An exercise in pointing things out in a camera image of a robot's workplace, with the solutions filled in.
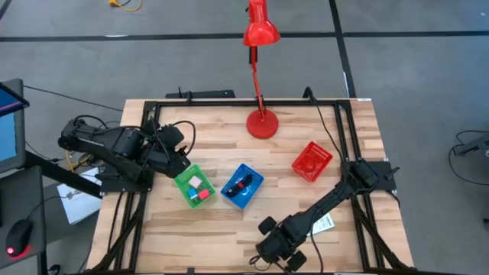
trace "red desk lamp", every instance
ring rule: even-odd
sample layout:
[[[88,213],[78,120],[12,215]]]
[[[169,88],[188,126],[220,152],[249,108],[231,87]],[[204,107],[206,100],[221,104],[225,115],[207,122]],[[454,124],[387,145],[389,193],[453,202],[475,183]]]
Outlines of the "red desk lamp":
[[[257,78],[257,46],[268,45],[280,40],[277,28],[268,20],[266,0],[250,0],[248,3],[250,25],[246,29],[243,43],[250,47],[250,64],[254,89],[259,109],[253,111],[246,121],[248,132],[255,138],[271,138],[278,129],[278,118],[264,107]]]

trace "computer mouse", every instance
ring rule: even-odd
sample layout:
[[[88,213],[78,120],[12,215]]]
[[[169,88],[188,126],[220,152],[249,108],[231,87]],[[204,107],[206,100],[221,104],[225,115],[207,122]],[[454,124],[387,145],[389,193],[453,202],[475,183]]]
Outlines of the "computer mouse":
[[[25,251],[32,232],[32,222],[22,219],[12,225],[5,240],[7,254],[16,257]]]

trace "white cube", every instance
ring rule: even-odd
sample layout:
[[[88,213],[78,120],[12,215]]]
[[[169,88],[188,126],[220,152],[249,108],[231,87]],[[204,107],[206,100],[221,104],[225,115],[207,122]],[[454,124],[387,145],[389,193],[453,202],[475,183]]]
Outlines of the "white cube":
[[[199,178],[198,178],[198,177],[196,177],[196,176],[192,176],[192,179],[190,179],[190,181],[189,181],[189,184],[190,184],[190,185],[191,185],[193,188],[195,188],[195,189],[198,189],[201,183],[202,183],[202,180],[201,180],[201,179],[199,179]]]

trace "gray carpet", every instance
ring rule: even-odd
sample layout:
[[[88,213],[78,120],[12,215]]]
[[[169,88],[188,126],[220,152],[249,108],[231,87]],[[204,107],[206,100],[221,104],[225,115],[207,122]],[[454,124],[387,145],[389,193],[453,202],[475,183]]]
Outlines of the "gray carpet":
[[[0,20],[0,37],[230,33],[247,25],[245,0],[143,1],[140,11],[126,13],[105,1],[13,0]],[[489,4],[482,0],[337,2],[343,31],[489,29]],[[326,0],[269,0],[269,14],[281,31],[334,31]],[[401,167],[398,194],[415,265],[486,274],[489,232],[482,218],[489,217],[489,187],[457,179],[447,156],[457,132],[489,130],[489,37],[347,38],[345,43],[357,95],[373,99],[387,156]],[[0,60],[0,80],[20,77],[30,86],[116,108],[129,98],[163,98],[179,86],[253,96],[248,49],[240,39],[0,43]],[[270,97],[301,96],[305,86],[320,97],[346,96],[334,38],[284,38],[264,47],[258,75]],[[69,118],[120,118],[53,95],[24,94],[31,101],[27,140],[50,157],[63,156],[56,140]],[[453,160],[460,174],[483,183],[489,183],[488,162],[480,154]],[[93,225],[87,222],[81,233],[50,244],[48,264],[77,271]],[[0,270],[34,272],[33,259]]]

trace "wooden tabletop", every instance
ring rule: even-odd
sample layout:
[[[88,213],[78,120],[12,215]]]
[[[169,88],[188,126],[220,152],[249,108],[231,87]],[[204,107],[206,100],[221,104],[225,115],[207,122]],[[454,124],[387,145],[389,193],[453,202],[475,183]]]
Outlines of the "wooden tabletop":
[[[121,124],[139,125],[143,105],[144,100],[128,100]],[[362,157],[367,160],[385,158],[372,102],[352,99],[351,107]],[[257,229],[258,224],[269,215],[279,221],[307,209],[338,182],[339,156],[322,128],[315,107],[269,107],[277,115],[280,125],[278,132],[268,140],[253,138],[246,130],[246,118],[255,109],[229,106],[162,108],[161,124],[179,120],[195,123],[196,144],[189,159],[199,164],[217,194],[199,209],[191,209],[175,182],[157,174],[153,190],[147,198],[137,272],[180,273],[186,272],[187,267],[195,267],[196,272],[206,273],[255,272],[248,261],[257,254],[255,244],[264,238]],[[321,111],[326,126],[339,145],[333,108],[324,106]],[[343,116],[346,129],[348,123],[345,114]],[[192,128],[189,125],[178,127],[185,135],[182,144],[189,144]],[[346,134],[351,145],[348,131]],[[310,141],[315,141],[334,155],[314,183],[306,182],[291,169],[292,162]],[[350,156],[354,156],[349,147]],[[265,178],[244,210],[238,209],[219,193],[241,163],[246,163]],[[405,264],[412,265],[397,202],[381,191],[373,192],[371,197],[379,233]],[[88,268],[95,266],[107,251],[117,198],[118,194],[103,198]],[[123,205],[118,224],[122,220]],[[325,271],[362,270],[351,203],[343,202],[331,211],[331,215],[335,227],[315,235]],[[371,240],[367,233],[365,235],[370,262],[374,266]],[[130,245],[126,245],[123,267],[128,265],[129,248]],[[319,259],[310,239],[300,246],[300,250],[308,258],[300,271],[319,271]],[[263,262],[257,265],[259,268],[266,267]],[[276,267],[268,270],[278,271]]]

